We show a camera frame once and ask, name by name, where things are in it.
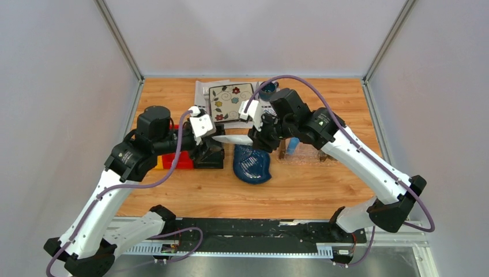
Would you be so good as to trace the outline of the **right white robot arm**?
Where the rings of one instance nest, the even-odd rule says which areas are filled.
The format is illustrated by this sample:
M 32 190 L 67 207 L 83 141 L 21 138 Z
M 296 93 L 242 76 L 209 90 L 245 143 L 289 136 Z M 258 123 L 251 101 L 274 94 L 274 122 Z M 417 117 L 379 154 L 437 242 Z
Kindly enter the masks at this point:
M 239 116 L 249 119 L 252 146 L 272 152 L 280 140 L 296 137 L 301 143 L 336 159 L 359 177 L 375 194 L 354 207 L 340 207 L 331 217 L 329 234 L 338 242 L 354 231 L 377 226 L 396 233 L 419 200 L 427 182 L 396 170 L 359 140 L 336 114 L 321 107 L 310 110 L 293 89 L 282 89 L 270 98 L 274 114 L 265 113 L 257 100 L 241 104 Z

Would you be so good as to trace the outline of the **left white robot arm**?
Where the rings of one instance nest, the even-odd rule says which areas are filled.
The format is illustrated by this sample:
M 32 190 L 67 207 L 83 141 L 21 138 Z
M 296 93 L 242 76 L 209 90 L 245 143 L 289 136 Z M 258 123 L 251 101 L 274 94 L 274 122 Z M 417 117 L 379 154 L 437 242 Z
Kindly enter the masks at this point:
M 170 110 L 150 106 L 137 118 L 136 128 L 108 156 L 98 184 L 84 209 L 60 237 L 50 238 L 44 250 L 62 261 L 72 276 L 103 276 L 125 251 L 146 239 L 170 239 L 176 232 L 175 215 L 161 205 L 116 229 L 108 229 L 129 194 L 144 189 L 142 180 L 160 156 L 174 154 L 171 170 L 187 151 L 199 159 L 213 150 L 209 138 L 216 131 L 212 117 L 193 106 L 178 123 Z

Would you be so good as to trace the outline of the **white toothpaste tube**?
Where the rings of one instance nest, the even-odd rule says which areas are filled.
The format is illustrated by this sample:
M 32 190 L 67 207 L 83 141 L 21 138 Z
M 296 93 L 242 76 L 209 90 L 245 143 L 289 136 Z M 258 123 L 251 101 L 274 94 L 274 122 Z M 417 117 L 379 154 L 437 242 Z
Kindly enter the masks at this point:
M 235 144 L 235 145 L 252 145 L 253 141 L 244 134 L 229 134 L 213 136 L 212 139 L 220 143 Z

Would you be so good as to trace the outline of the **blue toothpaste tube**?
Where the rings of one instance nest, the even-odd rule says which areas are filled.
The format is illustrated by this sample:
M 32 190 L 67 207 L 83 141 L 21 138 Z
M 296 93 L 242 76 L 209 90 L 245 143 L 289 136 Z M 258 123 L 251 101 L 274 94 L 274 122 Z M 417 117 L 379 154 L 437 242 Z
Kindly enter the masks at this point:
M 297 137 L 290 138 L 287 148 L 286 148 L 286 154 L 287 155 L 293 155 L 300 143 L 300 140 Z

